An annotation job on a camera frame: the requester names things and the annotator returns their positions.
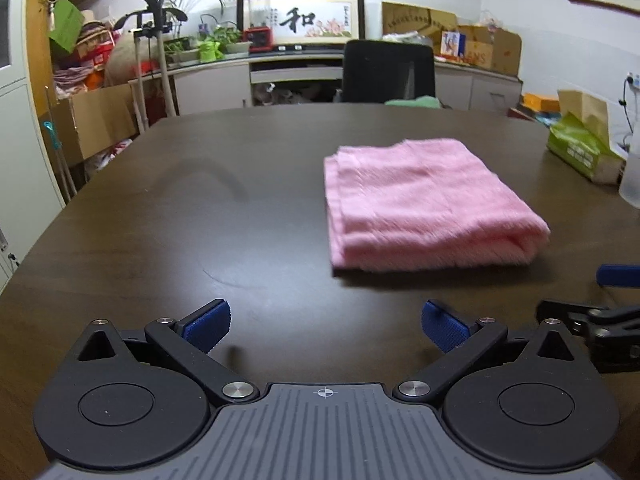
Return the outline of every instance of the metal screw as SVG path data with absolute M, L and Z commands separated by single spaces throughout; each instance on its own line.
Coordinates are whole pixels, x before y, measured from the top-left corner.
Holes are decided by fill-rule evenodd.
M 407 381 L 400 384 L 398 390 L 407 397 L 421 397 L 428 394 L 431 388 L 427 383 L 423 383 L 422 381 Z
M 254 387 L 249 383 L 243 383 L 242 381 L 225 384 L 222 388 L 222 393 L 232 399 L 244 399 L 245 397 L 250 396 L 253 392 Z

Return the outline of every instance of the green cloth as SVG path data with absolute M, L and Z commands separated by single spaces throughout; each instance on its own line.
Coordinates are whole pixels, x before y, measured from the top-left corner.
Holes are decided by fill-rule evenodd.
M 411 108 L 442 108 L 442 104 L 436 97 L 425 95 L 416 99 L 391 99 L 385 105 L 390 106 L 409 106 Z

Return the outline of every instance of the chair backrest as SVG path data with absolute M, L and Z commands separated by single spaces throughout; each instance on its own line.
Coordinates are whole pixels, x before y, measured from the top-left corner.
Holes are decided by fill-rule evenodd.
M 369 40 L 344 47 L 342 101 L 384 103 L 425 95 L 436 97 L 431 47 Z

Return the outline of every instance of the blue gripper pad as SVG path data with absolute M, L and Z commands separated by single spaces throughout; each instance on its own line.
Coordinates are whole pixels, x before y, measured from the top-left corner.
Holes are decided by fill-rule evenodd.
M 422 308 L 422 331 L 444 353 L 471 337 L 464 322 L 433 301 L 427 301 Z
M 231 327 L 231 308 L 226 301 L 214 300 L 178 322 L 176 332 L 198 350 L 209 353 Z
M 601 265 L 596 281 L 601 286 L 640 288 L 640 265 Z

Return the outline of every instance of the table surface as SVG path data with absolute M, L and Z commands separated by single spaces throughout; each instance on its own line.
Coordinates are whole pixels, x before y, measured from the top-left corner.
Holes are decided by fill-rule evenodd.
M 548 222 L 549 247 L 524 268 L 334 275 L 322 158 L 345 144 L 431 137 L 462 140 Z M 545 143 L 546 130 L 534 123 L 381 105 L 248 108 L 161 121 L 60 213 L 0 297 L 0 478 L 32 478 L 46 466 L 31 410 L 71 344 L 99 317 L 141 328 L 225 298 L 232 327 L 212 355 L 259 387 L 391 387 L 439 356 L 420 330 L 429 298 L 513 327 L 533 322 L 541 298 L 637 301 L 638 291 L 600 289 L 594 274 L 603 262 L 638 257 L 638 212 Z M 623 421 L 604 459 L 633 478 L 640 374 L 606 381 Z

